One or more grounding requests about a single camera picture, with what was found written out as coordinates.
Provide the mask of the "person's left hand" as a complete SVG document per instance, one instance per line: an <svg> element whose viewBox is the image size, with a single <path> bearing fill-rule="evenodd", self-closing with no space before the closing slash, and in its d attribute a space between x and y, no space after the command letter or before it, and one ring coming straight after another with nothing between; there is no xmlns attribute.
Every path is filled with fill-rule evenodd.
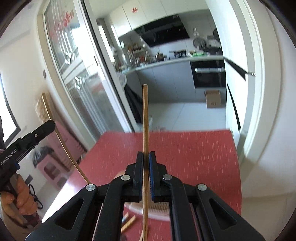
<svg viewBox="0 0 296 241"><path fill-rule="evenodd" d="M11 218L16 219L18 214L21 215L32 215L37 212L37 204L34 198L29 193L29 187L25 184L23 178L17 175L17 196L16 196L16 207L17 212L13 211L10 204L15 200L15 196L8 192L1 192L1 206L4 212Z"/></svg>

